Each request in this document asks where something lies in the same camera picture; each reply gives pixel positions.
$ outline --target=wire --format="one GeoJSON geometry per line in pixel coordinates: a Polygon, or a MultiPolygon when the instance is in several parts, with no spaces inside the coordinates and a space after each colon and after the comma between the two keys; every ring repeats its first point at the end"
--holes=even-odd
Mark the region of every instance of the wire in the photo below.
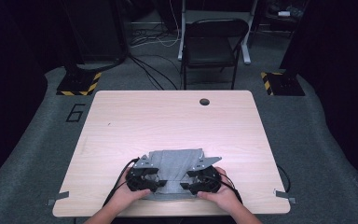
{"type": "Polygon", "coordinates": [[[118,182],[120,181],[121,177],[124,175],[124,172],[126,172],[127,170],[127,167],[129,167],[129,165],[133,162],[137,162],[138,160],[140,160],[139,158],[137,159],[133,159],[131,161],[129,161],[129,163],[127,163],[126,166],[124,166],[123,170],[121,171],[120,175],[118,176],[118,179],[116,181],[116,184],[113,186],[112,190],[110,190],[109,194],[107,195],[106,197],[106,200],[104,201],[103,203],[103,207],[109,202],[109,200],[112,198],[112,196],[115,194],[116,190],[118,188],[120,188],[121,186],[123,186],[125,183],[127,183],[127,181],[125,181],[124,183],[122,183],[121,185],[117,186],[118,185],[118,182]]]}
{"type": "Polygon", "coordinates": [[[161,19],[161,30],[162,32],[159,33],[159,34],[155,34],[155,35],[147,35],[146,33],[143,34],[143,31],[155,31],[155,29],[158,27],[158,25],[156,25],[152,30],[146,30],[146,29],[140,29],[140,30],[135,30],[137,34],[137,37],[138,36],[141,36],[139,38],[133,38],[131,43],[130,43],[130,47],[131,48],[136,48],[136,47],[140,47],[142,45],[146,45],[146,44],[161,44],[162,46],[164,47],[172,47],[174,44],[176,44],[181,38],[180,38],[180,32],[179,32],[179,25],[178,25],[178,22],[177,22],[177,19],[175,17],[175,14],[173,12],[173,7],[172,7],[172,0],[170,0],[170,8],[171,8],[171,13],[172,13],[172,16],[173,16],[173,19],[175,21],[175,25],[176,25],[176,32],[177,32],[177,35],[176,35],[176,39],[174,40],[162,40],[162,38],[165,38],[167,36],[169,36],[169,30],[166,30],[164,31],[163,28],[162,28],[162,25],[164,24],[162,22],[162,18],[160,17],[161,19]],[[151,42],[147,42],[148,40],[150,39],[156,39],[157,41],[151,41],[151,42]],[[172,44],[170,45],[165,45],[164,43],[169,43],[169,42],[173,42],[172,44]]]}
{"type": "Polygon", "coordinates": [[[140,66],[142,69],[144,69],[146,75],[147,75],[147,78],[150,80],[150,82],[153,84],[153,86],[158,90],[158,87],[156,86],[156,84],[150,79],[150,78],[153,78],[153,80],[159,85],[159,83],[156,81],[156,79],[146,70],[146,68],[140,64],[135,57],[133,57],[132,55],[129,55],[129,58],[134,62],[136,63],[138,66],[140,66]]]}
{"type": "Polygon", "coordinates": [[[243,203],[243,202],[242,202],[242,198],[241,198],[241,196],[240,196],[240,193],[234,188],[234,185],[233,185],[233,186],[230,186],[228,183],[226,183],[226,182],[224,182],[224,181],[222,181],[222,180],[220,180],[220,179],[216,179],[216,178],[214,178],[214,177],[211,177],[211,176],[204,175],[203,177],[205,177],[205,178],[207,178],[207,179],[210,179],[210,180],[213,180],[213,181],[216,181],[216,182],[219,182],[220,184],[222,184],[222,185],[228,187],[229,189],[231,189],[231,190],[234,192],[234,194],[235,194],[235,196],[237,197],[238,201],[240,201],[240,203],[243,203]]]}
{"type": "Polygon", "coordinates": [[[162,42],[161,42],[161,45],[164,46],[164,47],[172,47],[174,44],[176,44],[176,42],[180,39],[179,36],[179,25],[178,25],[178,21],[176,20],[176,17],[175,17],[175,13],[173,12],[173,8],[172,8],[172,0],[170,0],[170,7],[171,7],[171,13],[172,13],[172,16],[173,16],[173,19],[175,20],[175,25],[176,25],[176,31],[177,31],[177,34],[178,36],[176,37],[176,40],[171,44],[171,45],[164,45],[162,42]]]}
{"type": "Polygon", "coordinates": [[[283,170],[283,168],[277,164],[277,167],[284,173],[287,179],[287,188],[284,190],[286,193],[289,192],[290,188],[292,187],[292,182],[290,181],[289,175],[283,170]]]}
{"type": "Polygon", "coordinates": [[[153,78],[153,80],[159,85],[159,87],[164,90],[164,88],[162,88],[162,86],[156,81],[156,79],[147,71],[147,69],[145,68],[145,66],[149,67],[150,69],[154,70],[155,72],[159,73],[161,76],[165,77],[169,82],[171,82],[171,84],[175,87],[176,90],[177,87],[176,85],[167,77],[165,76],[164,74],[162,74],[161,72],[159,72],[159,70],[157,70],[156,68],[150,66],[149,64],[145,63],[144,61],[134,57],[133,55],[129,55],[129,57],[132,59],[133,62],[135,62],[136,64],[138,64],[142,69],[144,69],[144,71],[146,72],[147,76],[148,77],[151,77],[153,78]]]}
{"type": "Polygon", "coordinates": [[[171,64],[173,65],[173,67],[175,67],[175,69],[176,69],[176,71],[178,72],[179,77],[180,77],[180,86],[179,86],[179,90],[181,90],[181,89],[182,89],[182,85],[183,85],[183,83],[182,83],[182,74],[181,74],[181,72],[179,71],[179,68],[176,66],[176,64],[175,64],[172,60],[170,60],[170,59],[168,59],[168,58],[165,58],[165,57],[162,57],[162,56],[157,55],[157,54],[142,54],[142,55],[137,55],[137,57],[143,57],[143,56],[148,56],[148,57],[159,57],[159,58],[164,59],[165,61],[168,61],[169,63],[171,63],[171,64]]]}

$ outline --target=black cable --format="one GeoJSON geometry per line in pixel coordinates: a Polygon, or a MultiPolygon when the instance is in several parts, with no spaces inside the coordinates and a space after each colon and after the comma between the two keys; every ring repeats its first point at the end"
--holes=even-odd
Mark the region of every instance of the black cable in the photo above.
{"type": "Polygon", "coordinates": [[[169,82],[171,82],[171,84],[175,87],[175,89],[178,90],[177,87],[175,86],[175,84],[174,84],[168,77],[166,77],[164,74],[162,74],[159,70],[157,70],[156,68],[150,66],[149,64],[145,63],[144,61],[142,61],[142,60],[140,60],[140,59],[138,59],[138,58],[135,58],[135,57],[134,57],[134,59],[137,60],[137,61],[140,62],[140,63],[143,63],[143,64],[146,65],[147,67],[153,69],[155,72],[157,72],[157,73],[159,73],[160,75],[162,75],[163,77],[165,77],[169,82]]]}
{"type": "Polygon", "coordinates": [[[127,183],[127,181],[125,181],[124,183],[122,183],[120,186],[117,186],[118,185],[118,182],[120,181],[121,177],[123,176],[124,172],[126,172],[127,170],[127,167],[129,167],[129,165],[133,162],[137,162],[139,160],[139,158],[137,159],[133,159],[131,161],[129,161],[129,163],[127,163],[126,166],[124,166],[123,170],[121,171],[120,175],[118,176],[118,179],[116,181],[116,184],[113,186],[112,190],[110,190],[109,194],[107,195],[106,197],[106,200],[104,201],[103,203],[103,207],[109,202],[109,200],[112,198],[112,196],[115,194],[116,190],[118,188],[120,188],[123,184],[127,183]]]}
{"type": "Polygon", "coordinates": [[[211,177],[211,176],[203,175],[202,177],[205,177],[205,178],[207,178],[207,179],[210,179],[210,180],[219,182],[220,184],[223,184],[224,186],[228,187],[229,189],[231,189],[231,190],[234,192],[234,194],[235,194],[235,196],[237,197],[238,201],[240,201],[240,203],[243,203],[243,202],[242,202],[242,198],[241,198],[241,196],[240,196],[240,193],[239,193],[235,188],[233,188],[233,186],[230,186],[230,185],[227,184],[226,182],[224,182],[224,181],[222,181],[222,180],[219,180],[219,179],[216,179],[216,178],[211,177]]]}
{"type": "Polygon", "coordinates": [[[130,46],[131,47],[136,47],[136,46],[141,45],[143,43],[147,43],[147,41],[150,40],[150,39],[153,39],[153,40],[154,39],[161,39],[161,38],[167,37],[169,35],[170,34],[167,33],[167,31],[161,32],[161,33],[155,34],[155,35],[143,35],[143,36],[139,35],[140,37],[136,36],[131,40],[130,46]]]}
{"type": "Polygon", "coordinates": [[[292,182],[290,181],[289,175],[283,170],[283,168],[277,164],[277,167],[284,173],[284,175],[286,176],[287,179],[287,189],[285,189],[284,191],[286,193],[289,192],[290,188],[292,187],[292,182]]]}
{"type": "Polygon", "coordinates": [[[235,188],[234,182],[232,182],[232,180],[227,175],[223,175],[223,176],[225,176],[227,178],[227,180],[231,183],[232,187],[235,188]]]}
{"type": "Polygon", "coordinates": [[[153,81],[152,81],[150,78],[153,78],[153,80],[154,80],[158,85],[159,85],[159,83],[158,83],[158,82],[156,81],[156,79],[147,71],[147,69],[146,69],[143,65],[141,65],[140,63],[138,63],[133,56],[129,55],[129,58],[130,58],[134,63],[138,64],[138,66],[140,66],[142,69],[144,69],[144,71],[145,71],[145,73],[146,73],[146,75],[147,75],[147,78],[149,78],[150,82],[151,82],[151,83],[153,84],[153,86],[158,90],[158,87],[153,83],[153,81]]]}
{"type": "Polygon", "coordinates": [[[179,77],[180,77],[180,87],[179,87],[179,90],[182,89],[182,74],[180,73],[179,68],[176,67],[175,63],[174,63],[172,60],[170,60],[170,59],[168,59],[168,58],[165,58],[165,57],[162,57],[161,55],[157,55],[157,54],[142,54],[142,55],[137,55],[137,57],[142,57],[142,56],[159,57],[159,58],[162,58],[162,59],[168,61],[169,63],[171,63],[171,64],[173,65],[173,67],[175,67],[175,69],[176,69],[176,71],[178,72],[179,77]]]}
{"type": "Polygon", "coordinates": [[[134,57],[133,55],[129,55],[129,57],[132,59],[133,62],[135,62],[135,63],[138,64],[142,69],[144,69],[144,71],[146,72],[146,74],[147,74],[149,77],[152,77],[153,80],[159,85],[159,87],[160,87],[162,90],[164,90],[164,88],[162,88],[162,86],[156,81],[156,79],[147,71],[147,69],[144,67],[144,65],[147,66],[147,67],[149,67],[150,69],[154,70],[155,72],[159,73],[161,76],[165,77],[169,82],[171,82],[171,84],[175,87],[175,89],[178,90],[177,87],[176,87],[176,85],[175,85],[167,76],[165,76],[164,74],[162,74],[161,72],[159,72],[159,70],[157,70],[156,68],[152,67],[151,65],[145,63],[144,61],[142,61],[142,60],[140,60],[140,59],[134,57]]]}

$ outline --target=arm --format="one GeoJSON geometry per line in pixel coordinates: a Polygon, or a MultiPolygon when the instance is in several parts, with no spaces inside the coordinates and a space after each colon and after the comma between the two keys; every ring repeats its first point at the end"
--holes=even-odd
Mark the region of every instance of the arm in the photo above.
{"type": "Polygon", "coordinates": [[[120,178],[118,185],[122,186],[116,190],[115,194],[112,196],[109,202],[85,223],[111,223],[119,213],[124,211],[124,209],[130,206],[133,202],[143,198],[150,193],[150,189],[131,191],[127,184],[124,184],[126,181],[125,176],[129,170],[130,168],[128,168],[120,178]]]}
{"type": "MultiPolygon", "coordinates": [[[[215,167],[217,172],[222,174],[222,181],[230,184],[227,178],[224,176],[226,171],[219,167],[215,167]]],[[[219,191],[216,193],[202,192],[198,193],[201,199],[206,199],[217,204],[221,209],[228,212],[238,224],[245,223],[261,223],[255,215],[253,215],[240,201],[238,201],[235,193],[228,187],[222,185],[219,191]]]]}

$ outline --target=cable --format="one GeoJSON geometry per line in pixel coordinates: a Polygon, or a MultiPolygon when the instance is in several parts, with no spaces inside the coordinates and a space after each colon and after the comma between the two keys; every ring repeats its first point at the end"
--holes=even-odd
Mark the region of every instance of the cable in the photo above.
{"type": "Polygon", "coordinates": [[[132,40],[130,45],[134,45],[134,41],[141,41],[142,39],[147,39],[147,38],[153,38],[156,39],[157,37],[165,37],[168,36],[169,34],[167,33],[168,30],[163,29],[163,23],[162,21],[160,23],[158,23],[155,27],[153,27],[152,29],[136,29],[132,31],[132,35],[135,36],[132,40]],[[156,28],[161,25],[161,31],[156,30],[156,28]],[[159,34],[153,34],[153,35],[148,35],[147,32],[159,32],[159,34]]]}
{"type": "Polygon", "coordinates": [[[177,31],[177,34],[178,36],[176,37],[176,40],[171,44],[171,45],[164,45],[162,42],[161,42],[161,45],[164,46],[164,47],[172,47],[174,44],[176,44],[176,42],[180,39],[179,36],[179,26],[178,26],[178,21],[176,20],[176,17],[175,17],[175,13],[173,12],[173,7],[172,7],[172,0],[170,0],[170,7],[171,7],[171,13],[172,13],[172,16],[173,16],[173,19],[175,20],[175,25],[176,25],[176,31],[177,31]]]}
{"type": "Polygon", "coordinates": [[[120,188],[121,186],[123,186],[123,184],[127,183],[127,181],[125,181],[124,183],[122,183],[120,186],[117,186],[118,185],[118,182],[120,181],[121,177],[123,176],[124,172],[126,172],[127,170],[127,167],[129,167],[129,165],[133,162],[137,162],[138,160],[140,160],[139,158],[137,159],[133,159],[131,161],[129,161],[129,163],[127,163],[126,166],[124,166],[123,170],[121,171],[120,175],[118,176],[118,179],[116,181],[116,184],[113,186],[112,190],[110,190],[109,194],[107,195],[106,197],[106,200],[104,201],[103,203],[103,207],[109,202],[109,200],[112,198],[112,196],[115,194],[116,190],[118,188],[120,188]]]}
{"type": "Polygon", "coordinates": [[[240,193],[234,188],[234,186],[230,186],[228,183],[226,183],[226,182],[224,182],[224,181],[222,181],[222,180],[216,179],[216,178],[214,178],[214,177],[211,177],[211,176],[204,175],[203,177],[205,177],[205,178],[207,178],[207,179],[210,179],[210,180],[213,180],[213,181],[216,181],[216,182],[219,182],[220,184],[222,184],[222,185],[228,187],[229,189],[231,189],[231,190],[234,192],[234,194],[235,194],[235,196],[237,197],[238,201],[240,201],[240,203],[243,203],[243,202],[242,202],[242,198],[241,198],[241,196],[240,196],[240,193]]]}
{"type": "Polygon", "coordinates": [[[140,46],[146,45],[146,44],[158,44],[158,43],[167,43],[167,42],[173,42],[173,41],[176,41],[176,40],[162,40],[162,41],[146,42],[146,43],[139,44],[139,45],[136,45],[136,46],[131,46],[131,48],[140,47],[140,46]]]}
{"type": "Polygon", "coordinates": [[[283,168],[277,164],[277,167],[284,173],[284,175],[286,176],[287,179],[287,189],[285,189],[284,191],[286,193],[289,192],[290,188],[292,187],[292,182],[290,181],[289,175],[283,170],[283,168]]]}
{"type": "Polygon", "coordinates": [[[176,71],[177,71],[177,72],[178,72],[178,74],[179,74],[179,77],[180,77],[180,86],[179,86],[179,90],[181,90],[181,89],[182,89],[182,85],[183,85],[183,83],[182,83],[182,74],[181,74],[181,72],[179,71],[178,67],[176,67],[175,63],[174,63],[172,60],[167,59],[167,58],[162,57],[162,56],[157,55],[157,54],[142,54],[142,55],[137,55],[137,56],[138,56],[138,57],[142,57],[142,56],[159,57],[159,58],[162,58],[162,59],[164,59],[164,60],[166,60],[166,61],[170,62],[170,63],[171,63],[171,64],[175,67],[176,71]]]}
{"type": "Polygon", "coordinates": [[[129,57],[132,59],[133,62],[135,62],[135,63],[138,64],[142,69],[144,69],[144,71],[146,72],[147,76],[153,78],[153,80],[159,85],[159,87],[160,87],[162,90],[164,90],[164,88],[162,88],[162,86],[156,81],[156,79],[147,71],[147,69],[144,67],[144,65],[147,66],[147,67],[149,67],[150,69],[154,70],[155,72],[159,73],[161,76],[165,77],[169,82],[171,82],[171,84],[173,85],[173,87],[174,87],[176,90],[178,90],[177,87],[176,87],[176,85],[175,85],[168,77],[166,77],[164,74],[162,74],[161,72],[159,72],[159,70],[157,70],[156,68],[150,66],[149,64],[145,63],[144,61],[142,61],[142,60],[140,60],[140,59],[134,57],[133,55],[129,55],[129,57]]]}
{"type": "Polygon", "coordinates": [[[136,37],[134,37],[130,41],[130,46],[132,48],[134,48],[134,47],[142,46],[143,44],[159,43],[161,41],[156,41],[156,42],[146,42],[146,41],[149,40],[149,39],[158,39],[158,40],[160,40],[161,38],[169,36],[168,31],[162,31],[162,32],[160,32],[158,34],[154,34],[154,35],[148,35],[147,31],[155,32],[154,30],[146,30],[146,29],[135,30],[135,32],[139,32],[139,34],[137,34],[136,37]]]}
{"type": "Polygon", "coordinates": [[[146,75],[147,75],[147,78],[150,80],[150,82],[153,84],[153,86],[158,90],[158,87],[155,85],[155,83],[154,83],[150,78],[153,78],[153,80],[159,85],[159,83],[156,81],[156,79],[146,70],[146,68],[145,68],[142,64],[138,63],[133,56],[129,55],[129,58],[130,58],[134,63],[136,63],[138,66],[140,66],[142,69],[144,69],[144,71],[145,71],[145,73],[146,73],[146,75]]]}

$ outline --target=hazard stripe tape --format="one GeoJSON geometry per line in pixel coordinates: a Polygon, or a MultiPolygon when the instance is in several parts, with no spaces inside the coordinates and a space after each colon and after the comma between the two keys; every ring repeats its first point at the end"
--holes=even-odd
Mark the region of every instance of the hazard stripe tape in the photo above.
{"type": "Polygon", "coordinates": [[[269,85],[269,80],[267,79],[267,73],[262,72],[261,77],[263,78],[264,87],[266,88],[267,94],[274,95],[274,93],[272,92],[272,88],[269,85]]]}
{"type": "Polygon", "coordinates": [[[91,95],[95,88],[97,87],[98,81],[100,80],[101,73],[95,75],[94,79],[92,80],[91,85],[87,91],[57,91],[57,95],[91,95]]]}

